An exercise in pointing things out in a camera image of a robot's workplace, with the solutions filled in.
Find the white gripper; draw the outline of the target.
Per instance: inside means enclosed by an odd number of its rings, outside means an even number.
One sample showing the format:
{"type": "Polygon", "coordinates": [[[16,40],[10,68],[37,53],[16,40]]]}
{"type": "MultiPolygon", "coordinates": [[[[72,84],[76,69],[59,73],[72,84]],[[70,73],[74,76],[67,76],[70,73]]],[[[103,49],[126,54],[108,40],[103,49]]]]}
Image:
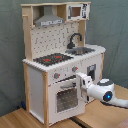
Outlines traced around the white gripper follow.
{"type": "Polygon", "coordinates": [[[92,78],[84,73],[76,74],[76,87],[77,87],[77,98],[81,101],[87,102],[87,89],[93,83],[92,78]]]}

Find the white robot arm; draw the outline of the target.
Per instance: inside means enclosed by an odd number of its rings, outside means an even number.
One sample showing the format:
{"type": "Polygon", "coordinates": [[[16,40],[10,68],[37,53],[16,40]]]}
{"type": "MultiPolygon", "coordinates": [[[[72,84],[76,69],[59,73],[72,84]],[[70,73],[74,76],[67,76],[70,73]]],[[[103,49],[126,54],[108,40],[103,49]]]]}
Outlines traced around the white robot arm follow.
{"type": "Polygon", "coordinates": [[[99,100],[103,105],[128,109],[128,100],[118,99],[115,84],[110,79],[101,79],[94,84],[92,78],[84,73],[76,74],[77,98],[86,101],[85,96],[99,100]]]}

